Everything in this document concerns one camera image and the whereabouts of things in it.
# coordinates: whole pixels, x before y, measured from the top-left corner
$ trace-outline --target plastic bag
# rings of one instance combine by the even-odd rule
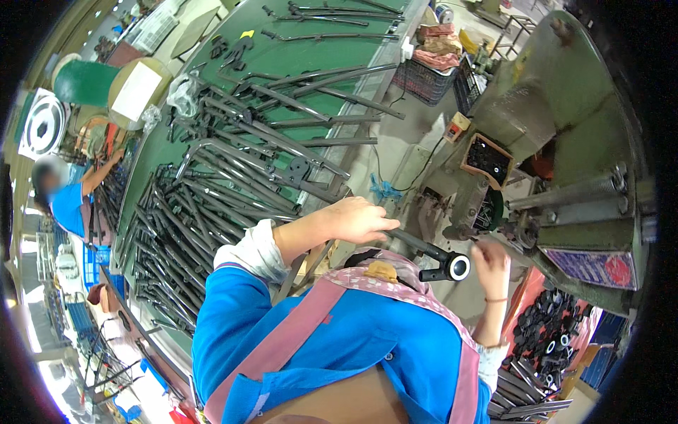
[[[183,73],[170,83],[167,104],[176,108],[179,116],[190,118],[198,113],[198,81]]]
[[[144,121],[144,134],[150,134],[158,122],[163,119],[163,114],[160,112],[160,108],[158,106],[150,104],[141,114],[141,119]]]

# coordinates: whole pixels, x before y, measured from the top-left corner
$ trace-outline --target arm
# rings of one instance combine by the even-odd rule
[[[219,248],[214,267],[235,263],[267,284],[279,284],[297,256],[328,240],[356,244],[385,240],[381,230],[400,226],[397,219],[386,219],[385,215],[384,208],[362,197],[347,197],[280,227],[273,227],[270,219],[261,220],[247,229],[237,245]]]
[[[125,150],[120,149],[113,153],[111,160],[106,162],[101,168],[96,170],[91,176],[83,179],[83,188],[82,195],[86,196],[90,194],[94,189],[101,184],[101,182],[106,178],[106,175],[113,169],[113,166],[118,163],[120,159],[125,155]]]
[[[397,219],[387,219],[386,210],[375,206],[363,197],[347,197],[306,215],[298,220],[273,229],[273,239],[280,249],[285,265],[307,250],[331,239],[351,243],[386,241],[381,230],[400,226]]]
[[[501,244],[487,242],[476,243],[471,256],[487,302],[472,335],[480,354],[478,376],[493,392],[497,387],[497,370],[509,350],[507,344],[502,344],[501,333],[509,301],[511,258]]]
[[[473,340],[485,347],[499,346],[509,295],[511,258],[499,243],[478,242],[471,248],[478,280],[485,291],[485,311]]]
[[[78,182],[83,182],[84,180],[88,179],[89,176],[92,175],[92,172],[94,172],[94,167],[90,166],[89,169],[83,174],[83,178],[80,178],[80,181]]]

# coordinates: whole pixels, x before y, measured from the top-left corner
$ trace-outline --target hand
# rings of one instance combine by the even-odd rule
[[[477,242],[471,248],[471,257],[475,262],[478,280],[489,301],[509,296],[509,276],[511,258],[504,246],[499,243]]]
[[[120,159],[122,159],[123,157],[125,157],[125,149],[116,150],[111,155],[111,162],[118,163],[120,162]]]
[[[364,197],[347,197],[318,211],[330,238],[362,244],[372,240],[386,241],[381,231],[400,227],[397,219],[387,219],[386,210],[371,204]]]

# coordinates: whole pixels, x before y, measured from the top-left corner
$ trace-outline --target ponytail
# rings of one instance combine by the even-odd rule
[[[49,207],[49,202],[47,201],[47,195],[45,193],[39,193],[37,188],[35,190],[35,197],[33,198],[33,203],[35,208],[45,216],[52,216],[52,209]]]

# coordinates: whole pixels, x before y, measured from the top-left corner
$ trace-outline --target blue plastic bin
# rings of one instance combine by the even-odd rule
[[[83,281],[88,292],[90,288],[99,284],[99,266],[108,266],[110,263],[110,248],[102,246],[96,252],[92,252],[87,246],[83,245]],[[125,277],[122,275],[110,275],[110,277],[111,283],[115,285],[120,295],[125,298]]]

